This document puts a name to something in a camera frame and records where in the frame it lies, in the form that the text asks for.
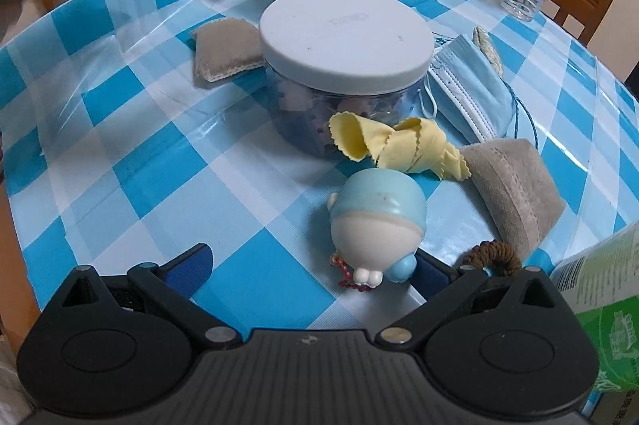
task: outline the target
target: green packaging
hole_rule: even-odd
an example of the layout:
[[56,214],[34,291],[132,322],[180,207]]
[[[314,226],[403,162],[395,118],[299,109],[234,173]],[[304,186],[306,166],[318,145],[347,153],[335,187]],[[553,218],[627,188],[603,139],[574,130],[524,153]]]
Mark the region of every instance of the green packaging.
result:
[[599,352],[595,389],[639,389],[639,222],[562,261],[550,277]]

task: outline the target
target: blue gripper pad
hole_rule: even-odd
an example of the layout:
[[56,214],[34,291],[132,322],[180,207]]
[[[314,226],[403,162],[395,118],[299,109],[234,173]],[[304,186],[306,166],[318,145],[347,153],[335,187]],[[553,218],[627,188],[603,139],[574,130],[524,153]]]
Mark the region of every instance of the blue gripper pad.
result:
[[161,266],[158,277],[181,296],[190,299],[211,277],[211,272],[213,252],[208,245],[200,244]]
[[417,267],[413,277],[410,278],[410,284],[426,300],[440,293],[459,277],[455,268],[427,254],[421,248],[417,250],[415,258],[417,259]]

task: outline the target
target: red bead chain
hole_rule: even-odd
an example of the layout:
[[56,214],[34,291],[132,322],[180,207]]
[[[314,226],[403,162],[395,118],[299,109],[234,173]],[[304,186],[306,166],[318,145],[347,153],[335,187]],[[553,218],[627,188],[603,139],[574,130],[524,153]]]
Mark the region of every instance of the red bead chain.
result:
[[341,288],[352,288],[357,291],[370,291],[373,288],[366,286],[365,284],[357,284],[353,281],[353,274],[348,269],[348,265],[344,262],[344,259],[338,258],[335,254],[330,256],[330,264],[340,268],[344,274],[344,278],[339,282]]

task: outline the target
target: brown hair tie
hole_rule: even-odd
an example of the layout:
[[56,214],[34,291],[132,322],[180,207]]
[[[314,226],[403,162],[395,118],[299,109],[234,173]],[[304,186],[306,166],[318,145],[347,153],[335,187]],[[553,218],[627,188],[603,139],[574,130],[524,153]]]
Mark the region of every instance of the brown hair tie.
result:
[[514,248],[501,241],[484,241],[464,257],[462,264],[475,268],[489,268],[499,277],[514,277],[522,269],[522,260]]

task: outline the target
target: toy figure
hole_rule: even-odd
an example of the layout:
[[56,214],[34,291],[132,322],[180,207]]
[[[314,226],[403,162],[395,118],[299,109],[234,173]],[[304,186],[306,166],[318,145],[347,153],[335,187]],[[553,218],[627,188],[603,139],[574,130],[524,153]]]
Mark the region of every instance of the toy figure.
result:
[[426,197],[410,176],[364,169],[328,199],[336,258],[353,268],[356,286],[379,286],[384,275],[404,282],[426,231]]

